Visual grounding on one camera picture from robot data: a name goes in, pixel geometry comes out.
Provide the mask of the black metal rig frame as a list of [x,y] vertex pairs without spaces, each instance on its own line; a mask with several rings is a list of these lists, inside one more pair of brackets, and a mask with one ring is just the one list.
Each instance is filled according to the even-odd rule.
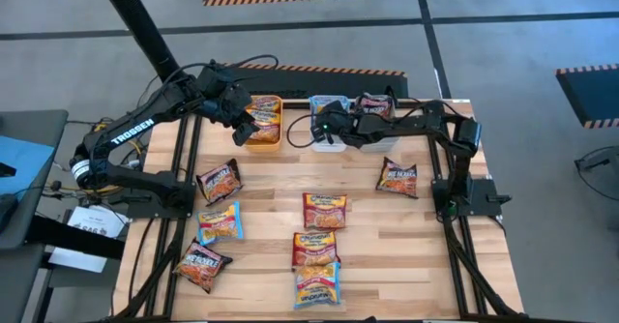
[[[164,270],[148,303],[130,314],[130,296],[154,268],[157,247],[174,234],[158,220],[134,221],[115,284],[115,313],[105,323],[457,319],[491,311],[449,252],[445,224],[434,213],[431,184],[447,173],[444,151],[424,136],[398,140],[389,158],[417,165],[418,198],[377,191],[383,156],[354,148],[314,152],[309,112],[305,101],[286,101],[284,137],[278,151],[267,153],[234,145],[230,130],[219,125],[190,126],[183,155],[194,159],[196,172],[231,159],[239,165],[243,187],[234,200],[244,238],[215,245],[233,262],[209,294]],[[304,192],[348,198],[346,226],[337,234],[339,305],[294,308],[292,239],[304,229]]]

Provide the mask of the orange plastic bin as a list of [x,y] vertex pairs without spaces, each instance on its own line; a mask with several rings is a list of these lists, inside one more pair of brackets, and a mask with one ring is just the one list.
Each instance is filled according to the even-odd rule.
[[275,151],[278,151],[278,149],[280,147],[281,134],[282,134],[282,109],[283,109],[283,101],[281,100],[281,108],[280,108],[280,111],[278,112],[280,114],[280,119],[281,119],[280,140],[278,142],[272,143],[272,142],[264,142],[264,141],[258,141],[258,140],[249,139],[245,143],[245,146],[247,147],[247,149],[249,151],[252,151],[252,152],[255,152],[255,153],[265,153],[265,152],[275,152]]

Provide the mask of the grey plastic bin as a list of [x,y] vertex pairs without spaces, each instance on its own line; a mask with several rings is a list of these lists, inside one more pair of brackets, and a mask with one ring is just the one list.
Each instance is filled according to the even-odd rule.
[[[393,110],[393,116],[389,119],[392,119],[396,114],[396,101],[394,100],[395,107]],[[383,138],[380,141],[372,144],[364,145],[361,148],[361,151],[364,153],[388,153],[392,150],[395,144],[398,142],[396,137],[387,137]]]

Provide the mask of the black desk crossbar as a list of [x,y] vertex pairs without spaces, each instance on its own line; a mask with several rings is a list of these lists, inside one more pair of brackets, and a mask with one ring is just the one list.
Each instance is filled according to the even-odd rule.
[[120,240],[40,216],[32,218],[24,242],[75,250],[111,259],[121,259],[125,247],[125,243]]

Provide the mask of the black computer mouse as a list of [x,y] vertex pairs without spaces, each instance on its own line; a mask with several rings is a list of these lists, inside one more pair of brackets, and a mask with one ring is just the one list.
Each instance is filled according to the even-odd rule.
[[7,228],[19,202],[15,194],[0,195],[0,234]]

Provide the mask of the plain white paper sheet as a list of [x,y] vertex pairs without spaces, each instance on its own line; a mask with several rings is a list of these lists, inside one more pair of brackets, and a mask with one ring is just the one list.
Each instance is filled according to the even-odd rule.
[[49,257],[54,265],[70,267],[92,273],[101,273],[106,263],[104,257],[86,254],[80,251],[55,248]]

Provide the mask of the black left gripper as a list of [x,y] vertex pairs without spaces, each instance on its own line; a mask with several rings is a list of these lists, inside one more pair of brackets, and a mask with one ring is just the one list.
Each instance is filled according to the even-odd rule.
[[234,143],[243,146],[260,128],[246,108],[251,103],[250,94],[233,80],[231,70],[211,61],[196,80],[203,102],[195,114],[222,123],[226,128],[236,128],[232,134]]

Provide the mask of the red Maruchan ramen pack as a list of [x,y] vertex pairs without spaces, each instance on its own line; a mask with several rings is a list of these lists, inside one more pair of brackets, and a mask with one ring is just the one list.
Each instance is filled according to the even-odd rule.
[[248,114],[254,119],[253,123],[258,127],[250,139],[264,142],[278,142],[280,140],[280,114],[277,112],[248,109]]
[[281,98],[278,96],[252,96],[249,109],[278,113],[281,108]]
[[341,229],[346,222],[346,194],[303,193],[304,228]]
[[324,266],[333,262],[340,262],[335,231],[294,234],[291,261],[293,268]]

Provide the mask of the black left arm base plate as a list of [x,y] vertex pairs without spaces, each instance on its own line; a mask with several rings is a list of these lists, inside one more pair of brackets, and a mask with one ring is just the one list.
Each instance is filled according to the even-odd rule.
[[196,186],[192,183],[157,190],[122,189],[107,200],[127,204],[130,219],[183,219],[192,215]]

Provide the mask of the blue Maruchan ramen pack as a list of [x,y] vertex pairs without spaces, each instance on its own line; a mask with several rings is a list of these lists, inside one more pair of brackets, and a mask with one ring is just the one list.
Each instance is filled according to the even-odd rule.
[[322,304],[339,305],[341,301],[339,270],[338,262],[297,268],[294,271],[294,308]]
[[350,109],[350,101],[345,96],[315,95],[309,98],[310,112],[312,114],[318,114],[324,106],[333,102],[339,102],[342,109],[345,111]]
[[201,246],[244,238],[239,202],[234,202],[222,210],[200,212],[197,214],[197,222],[197,241]]

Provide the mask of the white plastic bin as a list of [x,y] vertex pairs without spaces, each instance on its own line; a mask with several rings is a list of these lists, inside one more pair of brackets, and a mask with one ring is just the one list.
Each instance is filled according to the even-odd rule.
[[332,138],[334,140],[333,144],[330,144],[327,138],[324,138],[322,140],[318,139],[318,136],[314,133],[314,130],[312,129],[316,125],[317,118],[317,114],[312,114],[312,117],[310,119],[311,134],[312,138],[314,139],[314,142],[311,144],[311,149],[314,152],[322,153],[343,152],[346,148],[346,145],[336,135],[332,135]]

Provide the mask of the grey desk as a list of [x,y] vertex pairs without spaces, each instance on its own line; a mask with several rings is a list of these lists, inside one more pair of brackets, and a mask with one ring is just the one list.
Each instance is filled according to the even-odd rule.
[[25,239],[67,118],[65,110],[0,111],[0,135],[48,145],[52,153],[20,189],[22,198],[0,232],[0,323],[20,323],[39,271],[44,245],[27,245]]

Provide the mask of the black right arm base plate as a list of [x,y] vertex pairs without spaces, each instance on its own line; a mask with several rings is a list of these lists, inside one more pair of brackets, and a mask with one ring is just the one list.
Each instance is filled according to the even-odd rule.
[[436,213],[442,218],[490,216],[502,214],[502,205],[511,201],[499,194],[493,180],[467,179],[464,183],[437,180],[431,184]]

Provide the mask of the printed white paper sheet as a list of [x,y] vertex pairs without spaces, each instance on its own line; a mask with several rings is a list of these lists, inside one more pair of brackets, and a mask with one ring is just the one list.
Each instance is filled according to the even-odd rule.
[[128,222],[129,219],[126,216],[103,206],[94,205],[89,208],[75,207],[69,217],[68,225],[109,238],[116,238]]

